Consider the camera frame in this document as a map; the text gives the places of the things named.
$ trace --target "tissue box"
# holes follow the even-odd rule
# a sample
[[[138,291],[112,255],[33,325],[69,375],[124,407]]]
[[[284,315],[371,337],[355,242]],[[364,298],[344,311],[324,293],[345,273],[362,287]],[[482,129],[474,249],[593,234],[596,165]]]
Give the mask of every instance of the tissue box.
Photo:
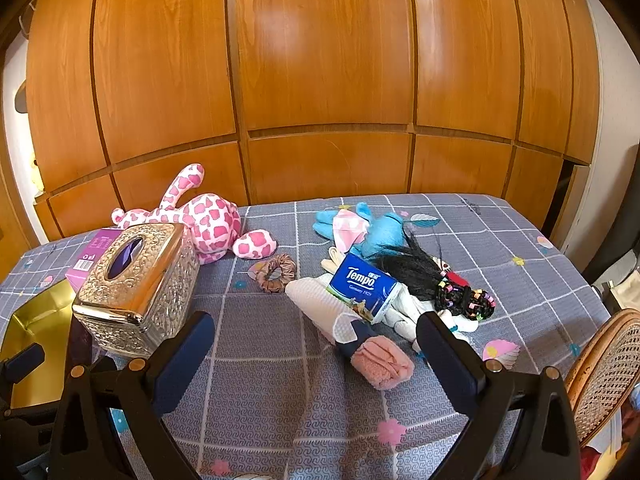
[[[361,318],[377,323],[382,321],[400,287],[395,278],[348,253],[329,282],[328,290]]]
[[[74,291],[78,292],[80,290],[94,263],[100,259],[121,232],[122,229],[117,228],[100,229],[82,250],[78,260],[65,272],[65,276]]]
[[[199,268],[188,227],[130,227],[92,267],[74,315],[101,347],[148,357],[181,329]]]

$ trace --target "pink box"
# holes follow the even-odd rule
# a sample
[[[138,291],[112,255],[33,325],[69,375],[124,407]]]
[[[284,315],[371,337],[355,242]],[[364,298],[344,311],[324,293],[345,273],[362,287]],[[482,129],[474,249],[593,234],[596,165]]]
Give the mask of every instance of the pink box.
[[[94,263],[100,259],[121,232],[122,229],[105,228],[95,234],[78,256],[78,260],[65,272],[73,290],[76,292],[80,290]]]

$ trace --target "bed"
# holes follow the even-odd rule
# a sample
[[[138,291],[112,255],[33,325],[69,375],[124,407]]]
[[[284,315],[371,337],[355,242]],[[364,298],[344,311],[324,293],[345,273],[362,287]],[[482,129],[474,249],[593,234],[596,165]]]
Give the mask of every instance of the bed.
[[[473,288],[497,300],[496,311],[470,334],[482,353],[493,339],[521,347],[514,366],[564,374],[580,348],[609,317],[569,260],[504,200],[484,195],[403,194],[343,197],[241,208],[244,230],[263,228],[276,253],[298,263],[299,276],[319,276],[331,242],[312,229],[315,212],[364,201],[374,215],[410,219],[421,246],[442,256]],[[91,239],[78,235],[25,253],[0,286],[0,335],[11,313],[64,278]],[[409,343],[383,324],[415,364],[411,380],[374,390],[319,335],[284,294],[267,295],[247,276],[253,262],[227,256],[200,269],[191,308],[209,312],[216,339],[178,408],[165,423],[204,478],[300,480],[428,478],[466,423],[453,412],[431,369]],[[499,460],[515,423],[497,439]],[[381,444],[378,425],[406,428],[398,446]],[[149,474],[128,432],[122,440],[139,477]]]

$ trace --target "silver ornate tissue box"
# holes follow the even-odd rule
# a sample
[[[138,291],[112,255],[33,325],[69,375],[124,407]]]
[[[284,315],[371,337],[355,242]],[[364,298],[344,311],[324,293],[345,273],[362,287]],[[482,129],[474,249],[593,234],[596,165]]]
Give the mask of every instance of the silver ornate tissue box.
[[[149,356],[182,327],[198,269],[187,227],[130,227],[94,265],[78,291],[74,314],[101,347]]]

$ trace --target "screw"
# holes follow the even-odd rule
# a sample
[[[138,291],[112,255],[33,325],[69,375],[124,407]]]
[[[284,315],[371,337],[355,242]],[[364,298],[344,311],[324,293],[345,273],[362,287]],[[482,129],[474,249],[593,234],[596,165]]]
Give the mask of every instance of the screw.
[[[129,370],[131,370],[132,372],[137,372],[142,370],[142,368],[144,368],[145,366],[146,361],[144,359],[137,358],[133,359],[133,361],[129,363]]]
[[[549,379],[553,380],[556,380],[558,377],[560,377],[560,372],[558,371],[558,369],[553,368],[552,366],[545,368],[545,374]]]
[[[494,373],[502,370],[502,363],[496,359],[487,359],[487,361],[484,362],[484,366],[487,370]]]
[[[71,368],[71,376],[73,378],[78,378],[78,377],[82,377],[82,374],[84,374],[84,367],[81,365],[78,366],[74,366],[73,368]]]

